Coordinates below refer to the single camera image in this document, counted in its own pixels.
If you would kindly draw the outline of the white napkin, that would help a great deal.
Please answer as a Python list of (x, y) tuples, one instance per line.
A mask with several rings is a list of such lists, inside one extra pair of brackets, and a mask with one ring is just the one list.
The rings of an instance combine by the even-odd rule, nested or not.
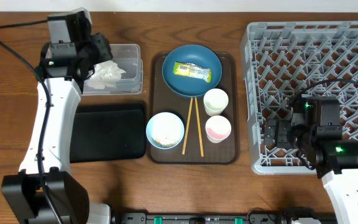
[(91, 88), (102, 90), (106, 87), (116, 87), (116, 83), (121, 80), (125, 70), (119, 68), (112, 60), (96, 64), (94, 73), (88, 76), (85, 84)]

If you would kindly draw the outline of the white cup pink inside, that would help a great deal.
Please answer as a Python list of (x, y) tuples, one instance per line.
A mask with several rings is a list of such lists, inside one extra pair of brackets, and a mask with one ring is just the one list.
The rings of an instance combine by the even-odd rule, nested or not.
[(205, 125), (207, 138), (212, 143), (220, 143), (231, 133), (230, 121), (220, 115), (210, 117)]

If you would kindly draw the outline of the white cup green inside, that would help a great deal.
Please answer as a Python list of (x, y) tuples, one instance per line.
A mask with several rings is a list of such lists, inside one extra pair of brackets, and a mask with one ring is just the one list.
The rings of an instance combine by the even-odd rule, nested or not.
[(220, 115), (229, 103), (227, 93), (219, 88), (208, 90), (203, 97), (203, 104), (207, 115)]

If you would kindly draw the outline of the yellow green snack wrapper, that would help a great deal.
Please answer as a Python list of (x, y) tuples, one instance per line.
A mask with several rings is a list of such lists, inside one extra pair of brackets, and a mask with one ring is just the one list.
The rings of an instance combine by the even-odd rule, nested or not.
[(173, 66), (173, 74), (183, 77), (197, 78), (210, 83), (212, 79), (212, 71), (209, 68), (203, 68), (193, 63), (175, 62)]

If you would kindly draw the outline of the light blue bowl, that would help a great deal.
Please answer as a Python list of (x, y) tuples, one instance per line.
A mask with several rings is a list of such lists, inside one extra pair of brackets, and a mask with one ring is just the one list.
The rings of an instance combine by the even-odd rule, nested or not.
[(151, 117), (146, 125), (146, 136), (157, 149), (171, 149), (185, 134), (183, 121), (174, 113), (161, 112)]

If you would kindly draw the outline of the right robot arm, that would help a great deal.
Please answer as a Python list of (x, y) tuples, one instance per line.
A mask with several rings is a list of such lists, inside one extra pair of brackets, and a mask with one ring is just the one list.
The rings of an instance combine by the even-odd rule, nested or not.
[(331, 97), (292, 98), (287, 120), (265, 123), (264, 144), (295, 149), (322, 180), (338, 223), (358, 223), (358, 141), (344, 139), (340, 102)]

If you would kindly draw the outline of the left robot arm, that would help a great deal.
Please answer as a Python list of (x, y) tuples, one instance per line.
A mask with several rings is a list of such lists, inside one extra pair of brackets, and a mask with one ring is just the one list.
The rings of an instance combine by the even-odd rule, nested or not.
[(2, 194), (19, 223), (111, 223), (111, 207), (94, 203), (71, 176), (70, 144), (83, 85), (96, 64), (112, 59), (100, 34), (54, 40), (33, 69), (39, 81), (29, 148)]

